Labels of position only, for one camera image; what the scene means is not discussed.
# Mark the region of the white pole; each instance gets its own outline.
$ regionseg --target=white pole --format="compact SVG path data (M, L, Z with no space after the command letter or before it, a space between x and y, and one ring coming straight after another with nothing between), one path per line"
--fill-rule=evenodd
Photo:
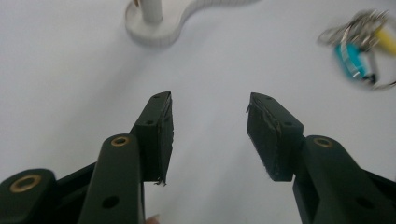
M163 5L161 0L140 0L143 20L158 23L163 20Z

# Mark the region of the key ring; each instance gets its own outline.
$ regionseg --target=key ring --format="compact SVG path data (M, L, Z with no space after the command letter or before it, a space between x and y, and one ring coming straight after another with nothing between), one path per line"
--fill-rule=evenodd
M372 49L382 45L396 55L396 40L384 30L388 23L396 30L396 20L388 16L387 11L361 11L349 23L324 31L318 42L335 47L349 77L362 81L372 90L386 90L396 86L396 80L388 84L377 83L379 74Z

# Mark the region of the screw hole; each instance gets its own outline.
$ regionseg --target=screw hole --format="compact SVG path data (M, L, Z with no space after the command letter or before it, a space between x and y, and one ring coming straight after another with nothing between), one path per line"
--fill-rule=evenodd
M367 199L365 199L365 198L363 198L363 197L357 198L357 199L356 199L356 202L357 202L360 206L362 206L362 207L364 207L364 208L367 208L367 209L374 209L374 208L375 208L374 205L373 205L370 201L368 201Z
M122 147L125 146L129 142L129 138L127 137L118 137L111 141L111 145L114 147Z
M314 143L321 147L332 147L332 142L326 138L315 138Z
M105 209L110 209L115 207L119 203L120 199L117 196L110 196L103 200L102 207Z

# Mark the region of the white surface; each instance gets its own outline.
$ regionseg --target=white surface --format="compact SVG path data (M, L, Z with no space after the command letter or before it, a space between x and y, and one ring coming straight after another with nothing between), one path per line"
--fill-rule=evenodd
M193 15L167 49L136 45L123 1L0 3L0 179L43 167L57 177L127 133L149 97L171 91L175 143L164 188L147 184L163 224L300 223L291 183L274 183L246 134L252 91L275 97L305 135L339 141L364 169L396 176L396 89L346 80L326 28L394 0L261 0ZM379 59L387 74L394 60Z

